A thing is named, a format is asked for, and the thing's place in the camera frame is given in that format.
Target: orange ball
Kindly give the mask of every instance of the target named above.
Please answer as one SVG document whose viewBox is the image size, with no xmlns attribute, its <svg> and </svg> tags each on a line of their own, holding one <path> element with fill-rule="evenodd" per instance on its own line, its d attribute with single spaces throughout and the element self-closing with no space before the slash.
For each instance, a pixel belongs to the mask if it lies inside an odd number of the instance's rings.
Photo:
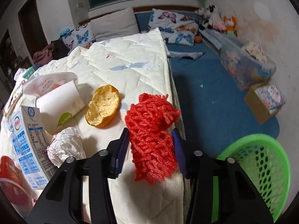
<svg viewBox="0 0 299 224">
<path fill-rule="evenodd" d="M 194 37 L 194 41 L 195 41 L 195 43 L 201 43 L 202 42 L 202 38 L 197 35 L 197 36 Z"/>
</svg>

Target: pillow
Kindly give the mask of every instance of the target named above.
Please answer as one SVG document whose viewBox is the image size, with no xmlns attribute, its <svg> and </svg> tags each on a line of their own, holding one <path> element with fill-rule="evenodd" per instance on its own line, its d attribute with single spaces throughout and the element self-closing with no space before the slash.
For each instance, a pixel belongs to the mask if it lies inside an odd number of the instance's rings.
<svg viewBox="0 0 299 224">
<path fill-rule="evenodd" d="M 68 54 L 70 54 L 77 46 L 89 49 L 89 47 L 96 42 L 90 23 L 76 27 L 73 30 L 68 30 L 62 35 L 62 40 L 70 49 Z"/>
<path fill-rule="evenodd" d="M 149 30 L 159 28 L 162 37 L 168 44 L 193 46 L 194 37 L 198 31 L 195 18 L 189 16 L 153 9 L 149 18 Z"/>
<path fill-rule="evenodd" d="M 131 7 L 90 21 L 96 41 L 104 41 L 139 33 Z"/>
</svg>

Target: wooden headboard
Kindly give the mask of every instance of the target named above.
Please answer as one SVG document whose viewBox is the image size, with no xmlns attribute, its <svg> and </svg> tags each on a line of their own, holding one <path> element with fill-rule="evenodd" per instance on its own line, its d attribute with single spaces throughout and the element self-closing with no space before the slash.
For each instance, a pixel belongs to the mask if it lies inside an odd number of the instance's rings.
<svg viewBox="0 0 299 224">
<path fill-rule="evenodd" d="M 185 12 L 194 12 L 196 9 L 198 9 L 197 7 L 193 7 L 193 6 L 156 5 L 156 6 L 133 7 L 133 10 L 134 10 L 134 13 L 140 13 L 140 12 L 150 12 L 153 8 L 167 10 L 167 11 L 185 11 Z M 114 12 L 116 12 L 116 11 L 100 14 L 95 17 L 83 20 L 83 21 L 79 22 L 79 25 L 89 23 L 93 19 L 100 18 L 100 17 L 103 17 L 107 14 L 111 14 Z"/>
</svg>

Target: clear plastic storage bin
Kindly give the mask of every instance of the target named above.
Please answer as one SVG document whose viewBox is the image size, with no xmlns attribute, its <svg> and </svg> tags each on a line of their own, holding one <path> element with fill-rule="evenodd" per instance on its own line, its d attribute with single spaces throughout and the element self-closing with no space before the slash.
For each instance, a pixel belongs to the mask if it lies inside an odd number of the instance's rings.
<svg viewBox="0 0 299 224">
<path fill-rule="evenodd" d="M 266 82 L 275 72 L 277 65 L 267 56 L 267 62 L 261 62 L 250 56 L 242 47 L 248 40 L 222 35 L 221 64 L 241 90 Z"/>
</svg>

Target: maroon jacket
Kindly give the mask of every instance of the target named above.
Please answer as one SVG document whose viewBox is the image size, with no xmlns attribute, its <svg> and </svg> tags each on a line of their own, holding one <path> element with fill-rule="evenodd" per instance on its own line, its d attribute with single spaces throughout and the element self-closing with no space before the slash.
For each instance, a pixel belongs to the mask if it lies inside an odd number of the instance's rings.
<svg viewBox="0 0 299 224">
<path fill-rule="evenodd" d="M 33 55 L 34 65 L 40 64 L 42 66 L 48 64 L 53 60 L 53 52 L 56 50 L 55 44 L 48 44 L 42 51 L 35 52 Z"/>
</svg>

